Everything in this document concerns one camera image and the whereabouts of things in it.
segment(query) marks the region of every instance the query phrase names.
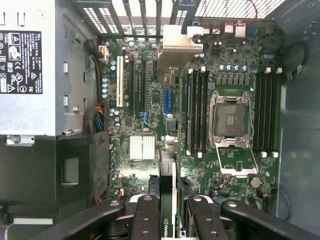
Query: cpu socket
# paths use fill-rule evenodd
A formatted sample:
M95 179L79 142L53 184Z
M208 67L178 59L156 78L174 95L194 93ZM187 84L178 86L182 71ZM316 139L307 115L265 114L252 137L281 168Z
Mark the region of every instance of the cpu socket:
M212 148L216 148L222 174L244 178L248 174L258 173L258 165L250 145L253 132L252 102L249 92L245 92L242 96L220 96L218 91L214 91L209 108L209 140ZM241 171L224 168L219 148L231 146L249 149L255 167Z

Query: sticker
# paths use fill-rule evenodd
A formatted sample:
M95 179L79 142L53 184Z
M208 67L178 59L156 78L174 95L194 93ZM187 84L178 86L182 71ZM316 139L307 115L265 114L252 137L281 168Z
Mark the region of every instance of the sticker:
M0 30L0 94L42 94L42 34Z

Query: motherboard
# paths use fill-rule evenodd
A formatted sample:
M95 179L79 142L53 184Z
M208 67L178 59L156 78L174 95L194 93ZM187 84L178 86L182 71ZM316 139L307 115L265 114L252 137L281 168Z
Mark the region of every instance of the motherboard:
M161 38L109 38L102 73L110 135L110 194L148 193L161 152L195 194L255 197L276 181L283 33L209 35L166 86Z

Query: green circuit board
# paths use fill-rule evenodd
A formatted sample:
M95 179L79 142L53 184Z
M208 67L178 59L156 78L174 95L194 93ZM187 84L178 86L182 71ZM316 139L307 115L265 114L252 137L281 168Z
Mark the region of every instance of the green circuit board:
M195 194L211 196L213 191L218 191L224 197L254 197L256 190L249 184L252 177L236 177L221 174L217 150L211 146L208 136L205 141L205 151L202 157L196 154L187 155L187 128L188 128L188 103L190 102L190 69L193 72L201 71L206 67L207 90L205 111L210 111L210 98L214 91L220 96L238 97L248 93L251 99L253 124L260 118L262 110L268 108L268 103L262 105L262 100L268 99L267 93L257 84L256 70L271 67L274 72L281 62L281 56L277 50L282 46L283 34L275 31L273 34L257 33L247 38L237 37L213 37L204 45L201 55L195 55L180 71L180 85L170 90L170 113L179 122L178 132L180 151L178 159L180 163L179 175L191 181ZM165 119L164 119L164 92L163 83L157 80L157 61L162 52L162 40L150 38L126 38L106 39L110 53L109 61L117 61L117 56L126 56L124 63L124 105L116 106L117 98L117 69L112 70L107 65L103 75L108 78L107 99L110 107L108 131L110 133L110 194L116 198L120 189L123 189L125 197L148 192L150 175L159 175L158 152L165 148ZM276 119L272 125L273 138L269 145L278 145L279 131L279 104L280 104L280 80L275 75L273 80L272 96L275 109L272 116ZM209 127L209 115L205 117L205 131ZM244 122L248 124L248 111L244 114ZM261 136L261 129L255 136ZM131 149L132 136L148 136L154 138L154 158L134 159L134 149ZM276 181L277 159L260 157L256 149L254 152L258 174L262 185L260 189L266 191ZM236 170L252 168L253 157L249 149L237 147L221 148L219 150L221 163L226 168Z

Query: warning label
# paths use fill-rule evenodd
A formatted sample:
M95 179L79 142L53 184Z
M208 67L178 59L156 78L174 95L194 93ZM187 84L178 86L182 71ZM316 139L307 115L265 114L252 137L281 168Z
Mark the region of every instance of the warning label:
M42 94L40 31L0 30L0 94Z

